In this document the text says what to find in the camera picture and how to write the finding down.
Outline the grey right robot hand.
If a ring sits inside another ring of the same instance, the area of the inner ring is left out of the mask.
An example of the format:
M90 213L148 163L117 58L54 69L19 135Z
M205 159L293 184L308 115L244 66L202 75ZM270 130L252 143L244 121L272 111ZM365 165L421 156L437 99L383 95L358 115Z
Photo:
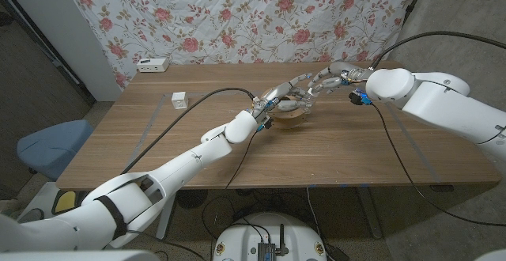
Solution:
M308 91L311 95L323 90L330 94L341 86L349 85L365 91L366 82L373 72L371 67L363 68L347 62L333 62L310 80Z

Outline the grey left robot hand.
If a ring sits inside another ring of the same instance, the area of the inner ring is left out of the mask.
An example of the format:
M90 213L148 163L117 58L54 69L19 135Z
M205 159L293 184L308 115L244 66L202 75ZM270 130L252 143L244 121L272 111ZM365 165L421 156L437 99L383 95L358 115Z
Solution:
M305 79L309 79L312 74L301 74L292 79L281 83L269 90L265 95L253 103L251 115L259 121L263 119L268 112L277 110L280 112L291 112L297 109L307 112L313 105L311 95L308 91L296 84Z

